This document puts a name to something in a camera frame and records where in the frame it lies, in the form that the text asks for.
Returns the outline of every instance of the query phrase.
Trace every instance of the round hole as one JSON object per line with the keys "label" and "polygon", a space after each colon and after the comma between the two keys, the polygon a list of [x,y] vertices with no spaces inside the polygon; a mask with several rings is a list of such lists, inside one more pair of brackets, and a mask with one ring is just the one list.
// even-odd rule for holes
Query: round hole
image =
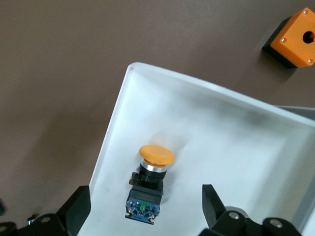
{"label": "round hole", "polygon": [[40,220],[41,223],[46,223],[48,221],[50,221],[50,217],[44,217]]}
{"label": "round hole", "polygon": [[7,226],[1,226],[1,227],[0,227],[0,232],[6,231],[7,228],[8,228]]}
{"label": "round hole", "polygon": [[305,43],[313,43],[314,39],[315,39],[315,34],[313,32],[311,32],[311,31],[307,31],[303,35],[303,41]]}

